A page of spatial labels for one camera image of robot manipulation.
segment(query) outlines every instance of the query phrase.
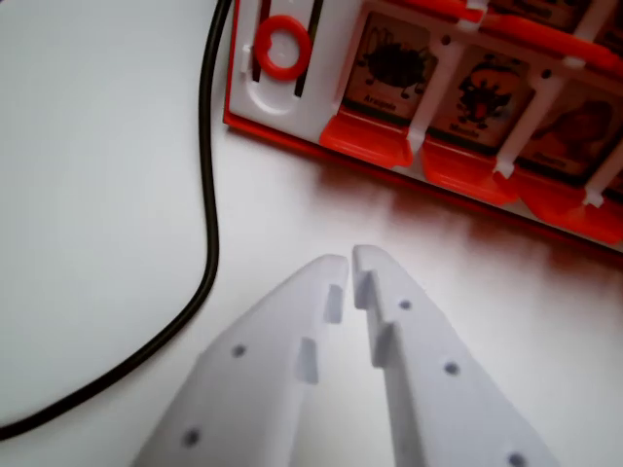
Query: black cable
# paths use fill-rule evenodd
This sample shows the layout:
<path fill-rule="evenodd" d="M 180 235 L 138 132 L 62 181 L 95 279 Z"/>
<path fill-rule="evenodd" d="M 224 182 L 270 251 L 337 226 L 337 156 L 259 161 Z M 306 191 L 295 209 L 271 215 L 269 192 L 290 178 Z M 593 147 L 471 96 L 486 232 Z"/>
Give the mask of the black cable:
<path fill-rule="evenodd" d="M 165 346 L 167 342 L 193 319 L 212 289 L 218 270 L 219 240 L 214 178 L 212 174 L 210 105 L 216 54 L 231 3 L 232 0 L 218 0 L 216 5 L 212 24 L 210 25 L 210 32 L 205 44 L 205 52 L 203 53 L 202 74 L 199 84 L 199 150 L 202 161 L 203 210 L 206 226 L 207 259 L 205 260 L 205 270 L 203 271 L 202 281 L 195 295 L 193 295 L 193 298 L 184 309 L 182 309 L 164 329 L 119 365 L 109 370 L 101 377 L 94 379 L 89 384 L 48 405 L 44 409 L 21 420 L 14 421 L 5 426 L 0 426 L 0 441 L 22 435 L 23 433 L 34 430 L 54 420 L 75 407 L 78 407 L 80 404 L 87 402 L 90 398 L 96 396 L 136 370 L 136 368 Z"/>

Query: insect illustration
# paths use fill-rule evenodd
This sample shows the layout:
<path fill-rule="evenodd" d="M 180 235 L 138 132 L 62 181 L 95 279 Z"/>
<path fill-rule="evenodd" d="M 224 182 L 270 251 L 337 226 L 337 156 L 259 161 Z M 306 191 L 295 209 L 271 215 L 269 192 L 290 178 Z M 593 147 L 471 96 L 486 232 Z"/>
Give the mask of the insect illustration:
<path fill-rule="evenodd" d="M 366 52 L 357 65 L 368 67 L 371 78 L 367 85 L 379 81 L 393 88 L 401 88 L 400 96 L 408 99 L 407 89 L 414 86 L 415 94 L 423 93 L 426 83 L 424 71 L 430 55 L 428 48 L 411 49 L 408 44 L 394 42 L 393 34 L 386 28 L 374 27 L 368 35 Z"/>
<path fill-rule="evenodd" d="M 513 60 L 513 64 L 519 63 L 519 60 Z M 487 119 L 501 115 L 520 82 L 521 78 L 513 68 L 496 63 L 495 55 L 486 54 L 485 61 L 474 66 L 458 86 L 463 92 L 457 104 L 462 113 L 458 120 L 462 124 L 476 124 L 480 129 L 489 127 Z"/>
<path fill-rule="evenodd" d="M 590 145 L 605 138 L 612 120 L 612 106 L 604 100 L 587 100 L 579 108 L 560 115 L 532 135 L 540 140 L 548 133 L 566 148 L 567 159 L 590 162 Z"/>

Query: red plastic ring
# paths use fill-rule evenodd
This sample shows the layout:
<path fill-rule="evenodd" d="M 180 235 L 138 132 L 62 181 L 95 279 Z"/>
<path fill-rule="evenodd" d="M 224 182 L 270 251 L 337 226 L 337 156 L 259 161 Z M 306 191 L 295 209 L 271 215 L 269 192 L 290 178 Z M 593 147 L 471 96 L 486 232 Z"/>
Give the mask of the red plastic ring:
<path fill-rule="evenodd" d="M 269 58 L 269 50 L 273 45 L 271 36 L 277 30 L 284 30 L 294 36 L 299 46 L 299 59 L 288 68 L 277 66 Z M 269 17 L 257 29 L 255 43 L 253 45 L 255 58 L 260 63 L 262 70 L 280 81 L 296 80 L 307 69 L 312 56 L 312 41 L 307 29 L 293 17 L 276 15 Z"/>

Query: cartoon character card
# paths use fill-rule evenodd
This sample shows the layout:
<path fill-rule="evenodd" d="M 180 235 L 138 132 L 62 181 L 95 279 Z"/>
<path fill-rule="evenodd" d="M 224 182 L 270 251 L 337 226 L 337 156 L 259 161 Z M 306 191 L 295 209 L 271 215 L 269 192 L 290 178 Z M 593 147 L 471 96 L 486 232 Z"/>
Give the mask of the cartoon character card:
<path fill-rule="evenodd" d="M 359 42 L 342 104 L 407 126 L 435 68 L 426 29 L 372 13 Z"/>
<path fill-rule="evenodd" d="M 608 47 L 616 54 L 623 55 L 623 3 L 618 3 L 595 42 Z"/>
<path fill-rule="evenodd" d="M 623 125 L 623 98 L 572 81 L 558 96 L 517 164 L 571 184 L 591 176 Z"/>
<path fill-rule="evenodd" d="M 535 22 L 572 32 L 590 0 L 492 0 L 489 5 Z"/>
<path fill-rule="evenodd" d="M 494 156 L 530 102 L 527 63 L 480 47 L 465 51 L 428 133 Z"/>
<path fill-rule="evenodd" d="M 608 198 L 623 202 L 623 170 L 621 170 L 610 185 L 605 189 L 604 195 Z"/>

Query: white table surface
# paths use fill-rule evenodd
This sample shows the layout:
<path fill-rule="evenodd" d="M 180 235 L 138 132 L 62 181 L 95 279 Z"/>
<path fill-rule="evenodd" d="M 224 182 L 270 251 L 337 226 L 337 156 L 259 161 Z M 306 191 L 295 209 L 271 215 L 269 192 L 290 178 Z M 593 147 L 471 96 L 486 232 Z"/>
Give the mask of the white table surface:
<path fill-rule="evenodd" d="M 0 423 L 121 361 L 194 292 L 206 254 L 197 88 L 213 7 L 0 3 Z M 227 130 L 226 54 L 219 63 L 222 261 L 209 302 L 139 371 L 0 444 L 0 465 L 128 465 L 214 336 L 307 261 L 374 243 L 442 307 L 562 465 L 620 466 L 621 270 Z M 327 338 L 293 465 L 390 465 L 383 379 L 351 299 Z"/>

